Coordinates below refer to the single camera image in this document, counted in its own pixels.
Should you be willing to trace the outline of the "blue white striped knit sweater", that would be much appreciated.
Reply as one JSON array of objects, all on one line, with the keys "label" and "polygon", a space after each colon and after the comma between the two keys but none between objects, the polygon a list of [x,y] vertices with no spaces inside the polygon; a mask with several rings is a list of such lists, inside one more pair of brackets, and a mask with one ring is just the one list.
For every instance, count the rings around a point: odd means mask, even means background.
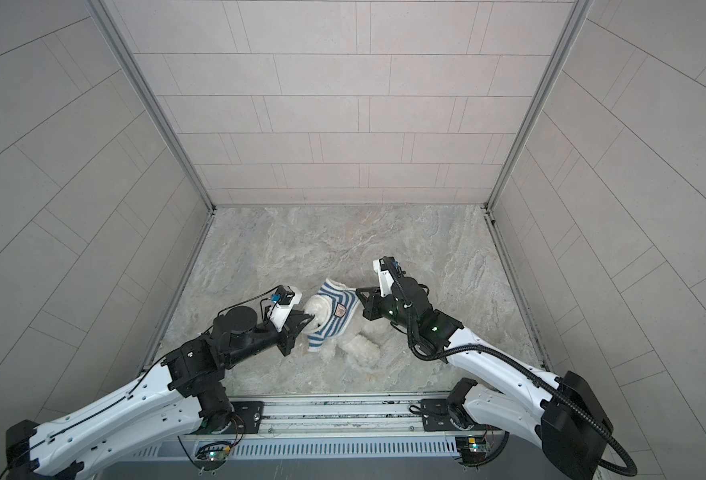
[{"label": "blue white striped knit sweater", "polygon": [[308,339],[308,350],[318,352],[328,340],[342,335],[360,305],[353,288],[327,278],[304,305],[304,312],[313,316],[303,330]]}]

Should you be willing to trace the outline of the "white plush teddy bear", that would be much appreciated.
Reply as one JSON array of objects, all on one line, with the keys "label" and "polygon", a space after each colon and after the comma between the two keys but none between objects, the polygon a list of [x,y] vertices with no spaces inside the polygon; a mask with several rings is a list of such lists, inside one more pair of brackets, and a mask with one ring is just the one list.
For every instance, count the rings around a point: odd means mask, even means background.
[{"label": "white plush teddy bear", "polygon": [[325,361],[331,361],[340,350],[351,364],[358,364],[364,368],[374,367],[382,357],[382,347],[372,340],[374,331],[369,327],[370,322],[361,314],[360,305],[346,331],[333,339],[328,340],[318,352]]}]

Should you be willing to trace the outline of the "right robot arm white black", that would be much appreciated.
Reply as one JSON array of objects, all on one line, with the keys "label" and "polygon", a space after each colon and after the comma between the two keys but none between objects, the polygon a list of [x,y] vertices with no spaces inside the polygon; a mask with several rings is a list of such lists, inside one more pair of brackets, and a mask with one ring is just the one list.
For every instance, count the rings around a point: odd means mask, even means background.
[{"label": "right robot arm white black", "polygon": [[407,332],[421,360],[442,360],[477,377],[460,382],[455,423],[498,427],[541,447],[570,479],[591,479],[610,445],[613,426],[590,385],[574,372],[558,376],[509,356],[459,320],[435,309],[424,286],[404,277],[386,289],[358,288],[368,320],[384,318]]}]

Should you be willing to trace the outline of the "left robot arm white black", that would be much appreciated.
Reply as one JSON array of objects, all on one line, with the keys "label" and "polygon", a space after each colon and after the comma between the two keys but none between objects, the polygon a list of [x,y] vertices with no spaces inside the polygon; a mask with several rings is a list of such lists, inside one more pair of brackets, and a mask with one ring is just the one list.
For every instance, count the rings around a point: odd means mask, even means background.
[{"label": "left robot arm white black", "polygon": [[280,323],[235,307],[163,356],[138,379],[47,423],[6,432],[4,479],[85,479],[156,442],[244,429],[222,383],[228,370],[271,347],[289,355],[313,317],[282,307]]}]

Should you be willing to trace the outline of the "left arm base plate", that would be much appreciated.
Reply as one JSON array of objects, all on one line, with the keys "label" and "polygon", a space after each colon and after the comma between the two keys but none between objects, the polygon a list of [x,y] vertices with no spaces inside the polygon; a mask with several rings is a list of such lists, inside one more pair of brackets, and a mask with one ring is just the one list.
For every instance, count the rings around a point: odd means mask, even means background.
[{"label": "left arm base plate", "polygon": [[193,435],[257,434],[264,408],[262,401],[236,401],[225,409],[204,411],[202,423]]}]

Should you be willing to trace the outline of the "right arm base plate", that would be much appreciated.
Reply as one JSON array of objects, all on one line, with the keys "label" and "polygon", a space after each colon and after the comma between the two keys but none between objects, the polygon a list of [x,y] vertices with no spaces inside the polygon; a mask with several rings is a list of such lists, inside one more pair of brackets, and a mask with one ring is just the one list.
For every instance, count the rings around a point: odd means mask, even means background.
[{"label": "right arm base plate", "polygon": [[426,432],[485,432],[493,426],[477,423],[446,399],[426,398],[411,405],[409,411],[422,420]]}]

